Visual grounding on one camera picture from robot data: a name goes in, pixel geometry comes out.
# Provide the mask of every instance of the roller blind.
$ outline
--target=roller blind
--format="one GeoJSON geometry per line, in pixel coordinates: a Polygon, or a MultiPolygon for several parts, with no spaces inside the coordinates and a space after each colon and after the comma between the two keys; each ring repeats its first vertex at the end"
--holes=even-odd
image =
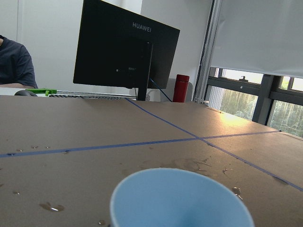
{"type": "Polygon", "coordinates": [[[303,78],[303,0],[224,0],[211,66],[303,78]]]}

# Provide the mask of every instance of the red thermos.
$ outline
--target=red thermos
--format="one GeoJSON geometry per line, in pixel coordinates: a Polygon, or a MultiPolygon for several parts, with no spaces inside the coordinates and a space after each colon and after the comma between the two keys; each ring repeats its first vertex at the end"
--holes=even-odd
{"type": "Polygon", "coordinates": [[[173,102],[183,103],[185,102],[186,92],[188,87],[189,76],[177,75],[175,83],[175,91],[173,102]]]}

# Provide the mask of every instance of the brown tabletop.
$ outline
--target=brown tabletop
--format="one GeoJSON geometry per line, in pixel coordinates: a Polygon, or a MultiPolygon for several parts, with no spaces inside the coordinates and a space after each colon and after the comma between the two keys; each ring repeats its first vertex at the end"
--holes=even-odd
{"type": "Polygon", "coordinates": [[[0,106],[0,227],[108,226],[115,186],[155,167],[241,188],[257,227],[303,226],[301,139],[194,103],[0,96],[0,106]]]}

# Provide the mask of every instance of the black mouse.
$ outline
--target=black mouse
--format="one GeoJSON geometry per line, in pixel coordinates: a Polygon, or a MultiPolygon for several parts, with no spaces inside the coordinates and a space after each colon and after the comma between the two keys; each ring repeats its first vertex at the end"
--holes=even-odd
{"type": "Polygon", "coordinates": [[[15,93],[16,96],[37,96],[34,92],[28,90],[21,90],[15,93]]]}

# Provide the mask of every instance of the person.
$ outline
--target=person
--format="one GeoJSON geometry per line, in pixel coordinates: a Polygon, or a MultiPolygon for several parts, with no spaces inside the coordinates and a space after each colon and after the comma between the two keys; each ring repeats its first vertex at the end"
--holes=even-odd
{"type": "Polygon", "coordinates": [[[0,87],[37,88],[32,58],[25,46],[1,35],[0,87]]]}

